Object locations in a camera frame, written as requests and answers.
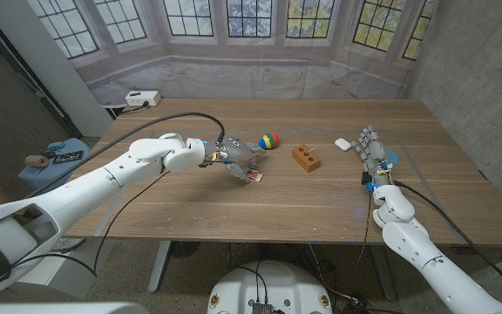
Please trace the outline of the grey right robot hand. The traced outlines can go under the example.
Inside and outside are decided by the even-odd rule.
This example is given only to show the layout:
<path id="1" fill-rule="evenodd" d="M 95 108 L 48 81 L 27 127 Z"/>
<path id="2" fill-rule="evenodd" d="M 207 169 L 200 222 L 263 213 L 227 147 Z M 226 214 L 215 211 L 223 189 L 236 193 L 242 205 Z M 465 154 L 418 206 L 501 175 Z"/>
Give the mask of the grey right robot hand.
<path id="1" fill-rule="evenodd" d="M 364 128 L 357 141 L 351 146 L 363 162 L 362 184 L 373 189 L 390 184 L 390 170 L 393 165 L 377 131 L 372 125 Z"/>

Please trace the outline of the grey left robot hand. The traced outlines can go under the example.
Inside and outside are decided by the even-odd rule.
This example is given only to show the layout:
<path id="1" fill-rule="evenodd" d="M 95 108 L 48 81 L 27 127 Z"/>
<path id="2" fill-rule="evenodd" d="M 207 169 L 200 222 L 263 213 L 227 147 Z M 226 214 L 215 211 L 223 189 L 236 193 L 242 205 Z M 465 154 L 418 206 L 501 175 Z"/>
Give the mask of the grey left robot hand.
<path id="1" fill-rule="evenodd" d="M 205 159 L 200 164 L 201 167 L 221 163 L 238 179 L 246 182 L 261 180 L 263 174 L 257 170 L 257 161 L 265 150 L 257 144 L 227 138 L 222 142 L 206 142 L 204 146 Z"/>

